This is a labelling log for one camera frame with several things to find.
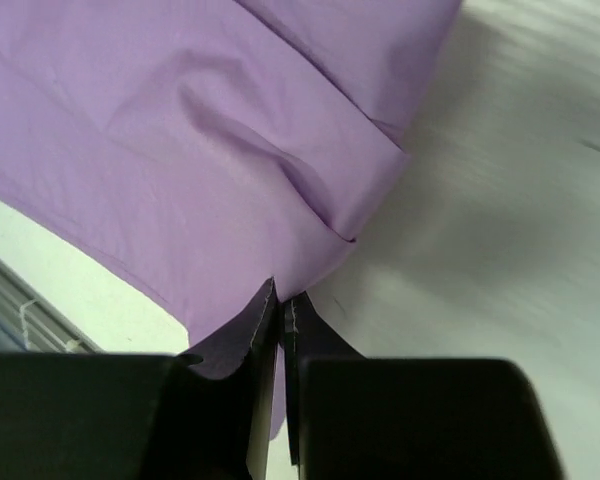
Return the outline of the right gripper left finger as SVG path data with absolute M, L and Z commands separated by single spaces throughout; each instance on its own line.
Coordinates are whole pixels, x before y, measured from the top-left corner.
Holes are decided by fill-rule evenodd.
M 0 353 L 0 479 L 264 478 L 277 307 L 176 356 Z

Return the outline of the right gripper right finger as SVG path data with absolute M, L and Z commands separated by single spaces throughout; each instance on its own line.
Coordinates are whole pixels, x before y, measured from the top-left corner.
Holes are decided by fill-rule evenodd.
M 282 317 L 289 451 L 303 479 L 559 479 L 535 390 L 501 358 L 372 358 L 307 295 Z

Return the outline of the purple trousers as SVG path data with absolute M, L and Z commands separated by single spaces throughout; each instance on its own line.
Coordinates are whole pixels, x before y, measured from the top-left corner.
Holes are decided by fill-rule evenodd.
M 457 1 L 0 1 L 0 201 L 192 341 L 352 250 Z

